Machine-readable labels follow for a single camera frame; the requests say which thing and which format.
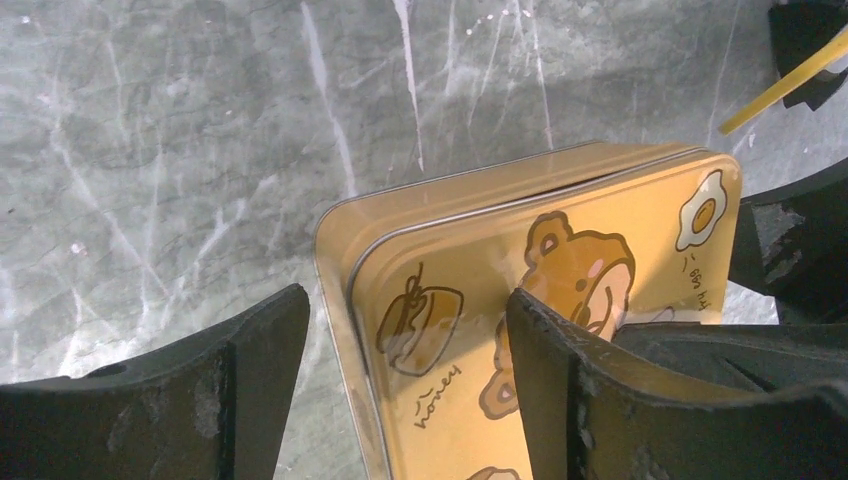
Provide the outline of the silver tin lid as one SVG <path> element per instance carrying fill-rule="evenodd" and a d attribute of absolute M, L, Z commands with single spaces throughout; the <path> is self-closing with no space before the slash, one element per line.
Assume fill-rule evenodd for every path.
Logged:
<path fill-rule="evenodd" d="M 368 477 L 531 478 L 511 293 L 604 340 L 629 324 L 717 323 L 742 181 L 729 156 L 676 154 L 378 240 L 350 295 L 375 406 Z"/>

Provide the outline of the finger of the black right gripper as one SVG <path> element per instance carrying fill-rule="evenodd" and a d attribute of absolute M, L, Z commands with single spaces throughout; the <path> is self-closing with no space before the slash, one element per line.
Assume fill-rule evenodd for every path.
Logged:
<path fill-rule="evenodd" d="M 782 324 L 847 321 L 847 161 L 741 199 L 729 280 Z"/>
<path fill-rule="evenodd" d="M 628 325 L 613 339 L 622 398 L 844 398 L 844 325 Z"/>

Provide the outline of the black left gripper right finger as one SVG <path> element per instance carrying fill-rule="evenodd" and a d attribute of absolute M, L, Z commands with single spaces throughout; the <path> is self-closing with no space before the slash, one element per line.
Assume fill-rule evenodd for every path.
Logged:
<path fill-rule="evenodd" d="M 622 398 L 607 341 L 523 290 L 506 321 L 536 479 L 843 479 L 844 398 Z"/>

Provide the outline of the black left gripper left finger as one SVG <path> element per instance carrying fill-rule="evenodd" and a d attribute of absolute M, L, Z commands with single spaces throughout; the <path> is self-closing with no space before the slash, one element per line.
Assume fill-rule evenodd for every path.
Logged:
<path fill-rule="evenodd" d="M 80 377 L 1 388 L 5 479 L 270 479 L 310 320 L 290 285 Z"/>

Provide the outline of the gold chocolate tin box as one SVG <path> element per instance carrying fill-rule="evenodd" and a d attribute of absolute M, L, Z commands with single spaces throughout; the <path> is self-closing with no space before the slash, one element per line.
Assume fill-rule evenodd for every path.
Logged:
<path fill-rule="evenodd" d="M 371 479 L 528 479 L 503 336 L 546 214 L 620 198 L 693 153 L 586 142 L 346 200 L 320 220 L 316 266 Z"/>

